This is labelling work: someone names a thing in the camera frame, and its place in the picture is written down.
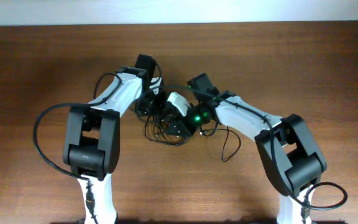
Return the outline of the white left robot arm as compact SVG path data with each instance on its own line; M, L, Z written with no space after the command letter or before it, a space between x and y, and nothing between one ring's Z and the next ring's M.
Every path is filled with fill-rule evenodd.
M79 182L85 217L79 223L116 223L112 173L120 156L120 120L133 102L160 84L156 63L123 66L87 104L70 106L63 162Z

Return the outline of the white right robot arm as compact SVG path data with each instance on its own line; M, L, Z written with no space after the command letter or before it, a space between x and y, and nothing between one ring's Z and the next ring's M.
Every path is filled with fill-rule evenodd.
M177 92L168 96L180 118L175 135L189 136L211 120L238 130L256 143L265 174L280 194L277 223L311 223L311 198L327 162L304 119L263 112L230 91L194 94L196 106Z

